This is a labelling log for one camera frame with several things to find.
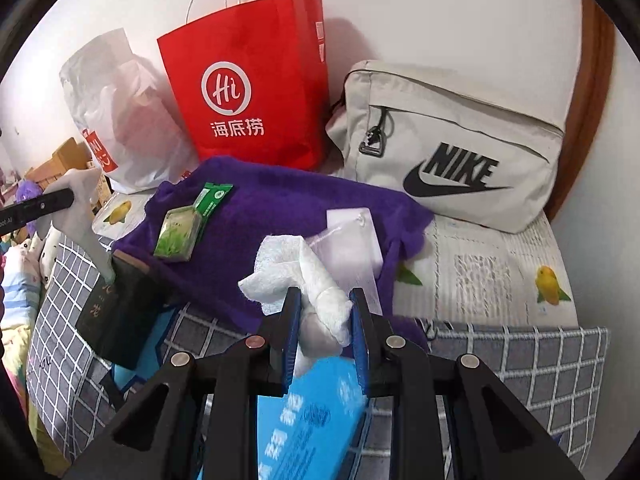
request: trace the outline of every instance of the nike logo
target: nike logo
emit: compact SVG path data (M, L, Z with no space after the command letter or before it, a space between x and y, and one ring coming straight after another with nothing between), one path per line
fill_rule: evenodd
M484 182L499 164L488 156L441 142L428 162L422 161L407 174L402 186L409 195L417 198L510 189L509 186L488 187ZM420 178L421 173L459 182L463 186L428 184Z
M413 168L404 178L402 186L404 190L411 196L416 198L424 198L427 196L443 196L443 195L460 195L465 193L478 193L481 191L493 191L495 189L509 189L505 187L471 187L471 186L446 186L440 184L427 184L420 178L420 167L424 164L422 161Z

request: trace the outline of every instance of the blanket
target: blanket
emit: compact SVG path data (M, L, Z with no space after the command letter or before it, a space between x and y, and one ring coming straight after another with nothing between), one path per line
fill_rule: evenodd
M206 182L234 188L210 216L190 261L157 260L152 255L164 216L191 205ZM254 272L264 237L307 238L326 229L327 209L355 207L371 211L384 260L376 284L382 311L391 316L398 263L422 249L433 214L407 195L381 187L213 157L178 184L163 182L146 204L145 220L113 247L147 263L204 312L254 332L262 317L260 304L245 298L238 282Z
M4 262L4 316L0 329L25 325L33 327L40 303L40 266L36 251L31 251L31 240L9 248Z
M20 325L2 330L4 346L2 364L20 399L20 407L25 416L27 415L26 364L32 329L33 325Z

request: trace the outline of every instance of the nike bag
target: nike bag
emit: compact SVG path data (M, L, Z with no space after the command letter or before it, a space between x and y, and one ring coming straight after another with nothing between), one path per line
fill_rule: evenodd
M316 168L326 156L322 0L254 0L158 39L200 160Z
M438 214L516 233L545 206L562 125L453 72L363 61L327 133L344 176Z
M189 137L164 107L124 29L94 38L60 70L66 105L113 189L157 187L198 164Z

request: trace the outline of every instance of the zipper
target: zipper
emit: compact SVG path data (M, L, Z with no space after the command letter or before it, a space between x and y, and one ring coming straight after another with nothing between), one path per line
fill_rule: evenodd
M415 115L420 115L422 117L428 117L428 118L434 119L436 121L442 121L444 123L455 124L457 127L459 127L462 130L466 130L468 132L473 132L475 134L481 134L481 135L484 135L485 137L488 137L489 139L496 140L497 142L502 142L503 144L508 144L510 146L514 146L515 148L518 148L520 150L524 150L525 152L529 153L530 155L534 155L534 156L536 156L538 158L541 158L542 160L546 161L548 164L551 164L551 161L548 158L546 158L546 156L544 156L542 153L537 152L533 148L530 148L529 146L526 146L526 145L521 144L519 142L513 142L512 140L505 140L505 139L501 139L500 137L492 136L491 134L488 134L487 132L484 132L482 130L473 130L471 128L466 128L462 124L459 124L456 121L452 121L450 119L444 119L442 117L436 117L436 116L433 116L433 115L423 114L423 113L420 113L420 112L414 112L414 111L410 111L410 110L401 110L400 108L385 107L385 110L387 112L396 111L396 112L403 112L403 113L407 113L407 114L415 114Z
M444 90L445 92L449 92L451 94L454 94L454 95L457 95L459 97L462 97L463 99L468 99L469 101L473 101L473 102L476 102L476 103L481 104L481 105L491 106L493 108L497 108L498 110L503 110L505 112L510 112L512 114L517 114L517 115L521 115L523 117L528 117L529 119L533 119L533 120L538 121L540 123L547 124L548 126L551 126L553 128L553 130L549 130L548 128L545 128L545 130L550 132L550 133L552 133L552 134L555 134L557 137L561 137L562 138L562 135L558 136L558 133L555 131L555 130L559 130L560 128L558 126L555 126L552 123L549 123L548 121L545 121L544 119L540 119L538 117L529 115L529 114L524 113L524 112L519 112L517 110L511 110L510 108L505 108L505 107L500 106L500 105L487 103L487 102L482 101L480 99L477 99L475 97L471 97L471 96L467 96L467 95L463 95L463 94L457 94L457 93L455 93L455 92L453 92L451 90L447 90L446 88L441 88L439 86L436 86L436 85L433 85L433 84L430 84L430 83L426 83L426 82L421 81L419 79L414 79L412 77L400 75L400 74L398 74L396 72L388 72L387 70L374 70L372 68L358 68L356 70L351 70L351 71L347 72L347 75L344 77L344 84L342 85L342 94L340 94L340 98L332 105L332 107L331 107L331 111L332 112L340 105L346 106L347 102L346 102L346 92L345 92L345 89L344 89L344 85L347 83L347 79L349 78L349 76L351 74L355 74L355 73L359 73L359 72L369 72L369 73L392 75L392 76L398 77L400 79L406 79L407 81L412 81L412 82L414 82L416 84L419 84L419 85L422 85L422 86L427 86L427 87L431 87L431 88L438 88L440 90Z
M364 140L360 143L359 151L363 155L375 156L382 158L385 154L386 148L386 135L385 135L385 121L388 115L388 108L380 107L380 120L378 124L372 126L367 130L367 134Z

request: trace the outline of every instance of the purple plush toy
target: purple plush toy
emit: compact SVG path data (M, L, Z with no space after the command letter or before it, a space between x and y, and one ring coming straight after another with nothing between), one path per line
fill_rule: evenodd
M42 190L40 186L31 180L21 180L18 183L18 189L15 192L15 201L16 202L24 202L25 200L30 200L31 198L36 198L42 194ZM29 238L33 238L34 233L36 232L36 222L32 221L27 224L27 232L29 233Z

